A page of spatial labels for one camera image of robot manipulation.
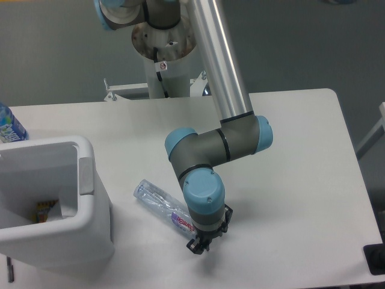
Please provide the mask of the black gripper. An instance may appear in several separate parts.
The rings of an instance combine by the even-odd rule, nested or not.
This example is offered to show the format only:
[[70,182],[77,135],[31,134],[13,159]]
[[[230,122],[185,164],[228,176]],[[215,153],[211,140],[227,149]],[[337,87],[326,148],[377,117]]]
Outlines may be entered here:
[[233,210],[228,205],[224,205],[224,221],[211,225],[195,224],[196,238],[191,239],[186,247],[196,255],[202,255],[204,251],[210,250],[210,243],[213,239],[221,237],[228,231]]

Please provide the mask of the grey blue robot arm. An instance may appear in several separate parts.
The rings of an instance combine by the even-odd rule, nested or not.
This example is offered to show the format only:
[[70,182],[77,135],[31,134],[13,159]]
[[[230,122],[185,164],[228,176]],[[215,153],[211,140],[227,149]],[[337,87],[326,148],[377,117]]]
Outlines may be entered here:
[[255,115],[233,53],[221,1],[95,1],[106,30],[132,27],[151,98],[189,94],[182,62],[199,49],[221,126],[199,134],[175,129],[165,139],[168,160],[182,189],[196,236],[188,249],[201,254],[229,227],[232,209],[214,167],[269,148],[273,131]]

